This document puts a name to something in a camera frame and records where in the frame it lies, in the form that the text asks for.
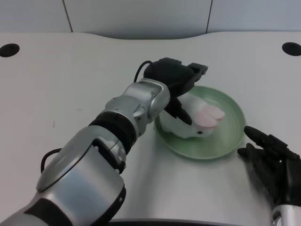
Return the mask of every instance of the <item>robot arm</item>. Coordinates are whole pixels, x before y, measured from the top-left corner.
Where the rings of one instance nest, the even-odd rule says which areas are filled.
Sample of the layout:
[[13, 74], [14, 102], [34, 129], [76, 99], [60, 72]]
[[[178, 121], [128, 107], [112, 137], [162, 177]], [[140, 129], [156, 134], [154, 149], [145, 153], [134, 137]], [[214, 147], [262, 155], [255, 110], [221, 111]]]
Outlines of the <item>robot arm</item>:
[[119, 175], [126, 155], [169, 100], [167, 86], [159, 81], [132, 83], [61, 149], [43, 171], [32, 201], [1, 226], [108, 223], [126, 196]]

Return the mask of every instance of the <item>plush rabbit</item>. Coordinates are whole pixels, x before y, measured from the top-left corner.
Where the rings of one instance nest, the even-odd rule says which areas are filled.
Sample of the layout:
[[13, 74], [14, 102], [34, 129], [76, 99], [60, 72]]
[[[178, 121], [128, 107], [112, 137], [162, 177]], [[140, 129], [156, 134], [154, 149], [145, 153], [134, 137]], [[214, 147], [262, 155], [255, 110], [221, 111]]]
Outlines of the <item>plush rabbit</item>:
[[159, 115], [160, 124], [165, 132], [174, 133], [181, 138], [207, 137], [225, 117], [220, 108], [208, 104], [204, 99], [186, 93], [178, 97], [182, 108], [189, 114], [192, 124], [188, 125], [179, 118], [174, 118], [166, 111]]

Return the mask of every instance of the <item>white wall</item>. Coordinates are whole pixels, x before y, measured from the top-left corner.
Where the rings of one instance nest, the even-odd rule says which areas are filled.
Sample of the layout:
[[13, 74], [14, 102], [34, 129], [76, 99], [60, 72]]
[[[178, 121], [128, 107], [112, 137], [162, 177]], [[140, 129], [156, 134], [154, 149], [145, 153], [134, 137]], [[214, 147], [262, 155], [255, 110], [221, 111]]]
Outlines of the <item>white wall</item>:
[[301, 31], [301, 0], [213, 0], [208, 33]]
[[119, 39], [206, 33], [211, 0], [65, 0], [74, 32]]
[[[65, 0], [74, 32], [177, 39], [218, 31], [301, 31], [301, 0]], [[0, 32], [70, 32], [63, 0], [0, 0]]]
[[0, 32], [70, 32], [62, 0], [0, 0]]

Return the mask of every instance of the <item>table surface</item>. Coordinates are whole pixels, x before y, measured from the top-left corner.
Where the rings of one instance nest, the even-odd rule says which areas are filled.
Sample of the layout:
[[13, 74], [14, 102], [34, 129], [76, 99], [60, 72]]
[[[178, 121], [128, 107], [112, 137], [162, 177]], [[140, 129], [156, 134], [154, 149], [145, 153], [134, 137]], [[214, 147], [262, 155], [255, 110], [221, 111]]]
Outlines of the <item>table surface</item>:
[[[197, 82], [235, 99], [248, 125], [301, 154], [301, 57], [282, 51], [301, 32], [220, 32], [183, 40], [116, 40], [84, 33], [0, 34], [20, 52], [0, 58], [0, 221], [35, 194], [43, 155], [87, 126], [145, 60], [209, 66]], [[153, 125], [127, 156], [127, 197], [115, 216], [267, 226], [264, 189], [234, 152], [193, 161], [168, 150]]]

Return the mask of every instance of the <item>black cable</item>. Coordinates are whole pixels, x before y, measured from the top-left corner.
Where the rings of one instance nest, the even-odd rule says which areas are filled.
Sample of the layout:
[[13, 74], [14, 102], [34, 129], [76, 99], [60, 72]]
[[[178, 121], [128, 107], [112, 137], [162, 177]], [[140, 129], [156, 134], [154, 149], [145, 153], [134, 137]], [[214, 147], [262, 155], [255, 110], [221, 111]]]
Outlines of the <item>black cable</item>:
[[137, 72], [136, 72], [136, 75], [135, 75], [135, 78], [134, 78], [134, 82], [137, 82], [138, 75], [139, 75], [141, 69], [143, 68], [143, 66], [146, 65], [146, 64], [150, 64], [153, 73], [155, 73], [155, 66], [154, 66], [153, 62], [151, 62], [150, 60], [144, 61], [144, 62], [139, 66], [139, 68], [138, 68], [138, 70], [137, 70]]
[[44, 171], [45, 169], [45, 162], [46, 162], [46, 159], [51, 156], [52, 154], [55, 154], [55, 153], [59, 153], [61, 150], [61, 148], [58, 148], [58, 149], [55, 149], [55, 150], [52, 150], [50, 152], [48, 152], [46, 155], [44, 155], [44, 157], [42, 158], [42, 161], [41, 161], [41, 173]]

